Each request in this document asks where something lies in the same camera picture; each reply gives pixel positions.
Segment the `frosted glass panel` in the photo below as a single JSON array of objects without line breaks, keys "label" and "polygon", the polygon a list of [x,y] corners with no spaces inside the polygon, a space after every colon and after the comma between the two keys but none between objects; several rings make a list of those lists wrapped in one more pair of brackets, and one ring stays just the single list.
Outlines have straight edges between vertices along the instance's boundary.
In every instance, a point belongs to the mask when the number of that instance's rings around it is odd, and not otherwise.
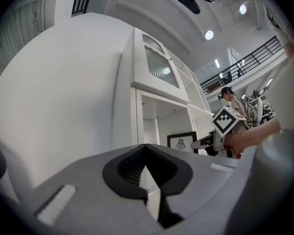
[{"label": "frosted glass panel", "polygon": [[154,47],[156,50],[160,51],[161,53],[163,53],[160,45],[158,45],[155,41],[153,41],[151,38],[149,38],[148,36],[143,35],[143,41],[146,44],[149,44],[151,47]]},{"label": "frosted glass panel", "polygon": [[151,75],[177,87],[175,78],[166,59],[145,47],[148,68]]}]

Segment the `recessed ceiling light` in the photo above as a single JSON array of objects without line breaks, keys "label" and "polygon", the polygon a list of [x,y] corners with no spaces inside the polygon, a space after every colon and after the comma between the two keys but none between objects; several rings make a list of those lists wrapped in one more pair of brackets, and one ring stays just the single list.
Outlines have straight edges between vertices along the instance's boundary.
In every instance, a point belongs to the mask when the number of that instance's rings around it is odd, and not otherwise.
[{"label": "recessed ceiling light", "polygon": [[267,83],[266,87],[269,86],[269,84],[273,81],[273,78],[269,80],[269,82]]},{"label": "recessed ceiling light", "polygon": [[214,37],[214,32],[212,30],[208,30],[206,33],[205,33],[205,38],[207,40],[210,40]]},{"label": "recessed ceiling light", "polygon": [[219,64],[219,62],[218,62],[217,59],[215,60],[215,63],[216,63],[216,66],[217,66],[218,68],[220,68],[220,64]]},{"label": "recessed ceiling light", "polygon": [[246,11],[247,11],[246,6],[245,6],[244,4],[242,4],[242,5],[240,6],[240,13],[241,13],[241,14],[245,14]]},{"label": "recessed ceiling light", "polygon": [[170,68],[164,68],[163,71],[162,71],[162,73],[164,75],[169,74],[170,72],[171,72]]}]

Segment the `framed picture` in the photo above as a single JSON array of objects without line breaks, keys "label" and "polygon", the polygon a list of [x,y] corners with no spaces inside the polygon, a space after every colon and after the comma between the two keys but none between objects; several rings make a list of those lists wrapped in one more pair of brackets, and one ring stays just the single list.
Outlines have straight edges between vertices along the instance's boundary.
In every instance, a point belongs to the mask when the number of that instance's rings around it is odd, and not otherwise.
[{"label": "framed picture", "polygon": [[198,149],[191,148],[192,142],[195,141],[197,141],[196,131],[168,135],[168,147],[198,154]]}]

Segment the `cabinet door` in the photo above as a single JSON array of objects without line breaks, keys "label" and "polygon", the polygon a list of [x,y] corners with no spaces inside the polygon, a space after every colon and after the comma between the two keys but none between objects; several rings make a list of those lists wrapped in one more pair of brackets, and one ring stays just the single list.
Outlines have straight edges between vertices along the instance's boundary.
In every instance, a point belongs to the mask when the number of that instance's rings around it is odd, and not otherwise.
[{"label": "cabinet door", "polygon": [[139,29],[134,30],[131,85],[175,101],[189,103],[182,80],[167,49]]}]

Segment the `balcony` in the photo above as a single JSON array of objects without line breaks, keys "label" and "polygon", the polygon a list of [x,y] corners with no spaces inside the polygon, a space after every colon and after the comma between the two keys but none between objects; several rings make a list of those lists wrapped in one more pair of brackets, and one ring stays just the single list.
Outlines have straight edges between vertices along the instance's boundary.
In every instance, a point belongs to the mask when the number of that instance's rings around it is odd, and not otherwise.
[{"label": "balcony", "polygon": [[265,61],[269,61],[270,58],[273,60],[275,56],[277,56],[276,54],[280,53],[281,49],[282,46],[280,42],[274,36],[246,57],[238,60],[235,64],[222,70],[219,74],[201,83],[204,94],[209,97],[210,94],[217,89],[230,83],[230,85],[232,85],[233,81],[236,79],[243,79],[254,73],[251,71],[259,70],[259,68],[262,69],[267,63]]}]

